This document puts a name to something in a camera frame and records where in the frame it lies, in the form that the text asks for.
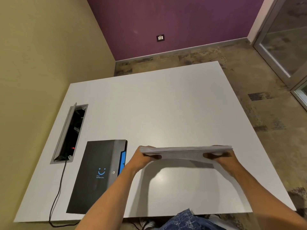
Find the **electrical outlet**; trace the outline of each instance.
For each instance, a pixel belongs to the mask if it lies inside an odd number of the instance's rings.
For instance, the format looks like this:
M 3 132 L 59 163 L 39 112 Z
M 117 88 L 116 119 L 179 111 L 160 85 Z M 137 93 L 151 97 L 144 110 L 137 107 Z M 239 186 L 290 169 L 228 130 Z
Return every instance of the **electrical outlet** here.
M 165 40 L 164 34 L 157 35 L 157 42 L 164 41 L 164 40 Z

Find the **hand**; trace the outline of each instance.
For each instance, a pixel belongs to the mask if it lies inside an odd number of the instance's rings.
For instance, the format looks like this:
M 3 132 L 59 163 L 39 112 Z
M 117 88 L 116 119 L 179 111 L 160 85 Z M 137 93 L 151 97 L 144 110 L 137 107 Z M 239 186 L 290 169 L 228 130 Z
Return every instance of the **hand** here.
M 204 153 L 203 157 L 216 161 L 233 177 L 236 177 L 236 174 L 245 170 L 241 163 L 238 161 L 233 150 L 227 151 L 221 156 L 217 156 L 211 153 Z
M 153 155 L 153 156 L 144 155 L 143 153 L 141 153 L 140 147 L 141 146 L 137 148 L 131 160 L 126 165 L 126 167 L 131 167 L 136 172 L 144 168 L 149 162 L 161 159 L 160 155 Z

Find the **smiley face logo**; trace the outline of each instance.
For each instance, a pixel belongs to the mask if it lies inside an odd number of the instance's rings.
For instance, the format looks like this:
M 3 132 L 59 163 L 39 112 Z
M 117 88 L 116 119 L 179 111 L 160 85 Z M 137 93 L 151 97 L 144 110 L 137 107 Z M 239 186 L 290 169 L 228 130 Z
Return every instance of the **smiley face logo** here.
M 98 170 L 98 174 L 99 174 L 99 175 L 104 175 L 105 171 L 101 174 L 101 173 L 99 172 L 99 170 Z

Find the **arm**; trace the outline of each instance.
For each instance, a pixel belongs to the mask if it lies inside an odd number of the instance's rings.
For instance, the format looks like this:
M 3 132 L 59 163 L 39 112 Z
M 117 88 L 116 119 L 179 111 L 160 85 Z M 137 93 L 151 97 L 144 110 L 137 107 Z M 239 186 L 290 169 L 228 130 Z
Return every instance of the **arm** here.
M 76 230 L 119 229 L 132 180 L 139 170 L 153 160 L 155 160 L 154 157 L 143 155 L 138 148 L 115 182 L 89 209 Z
M 204 154 L 217 161 L 240 184 L 262 230 L 307 229 L 307 221 L 267 191 L 237 160 L 233 151 L 223 156 Z

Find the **white table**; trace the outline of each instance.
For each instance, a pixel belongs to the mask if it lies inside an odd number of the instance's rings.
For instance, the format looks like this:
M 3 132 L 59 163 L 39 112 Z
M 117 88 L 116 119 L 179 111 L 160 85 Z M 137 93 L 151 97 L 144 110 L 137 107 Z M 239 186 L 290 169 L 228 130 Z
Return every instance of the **white table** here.
M 209 62 L 71 84 L 15 222 L 47 221 L 64 164 L 52 164 L 69 107 L 88 104 L 74 160 L 67 164 L 52 220 L 66 213 L 87 141 L 126 139 L 127 159 L 139 145 L 232 145 L 239 161 L 295 210 L 219 63 Z M 219 165 L 161 160 L 136 174 L 124 217 L 251 212 L 237 182 Z

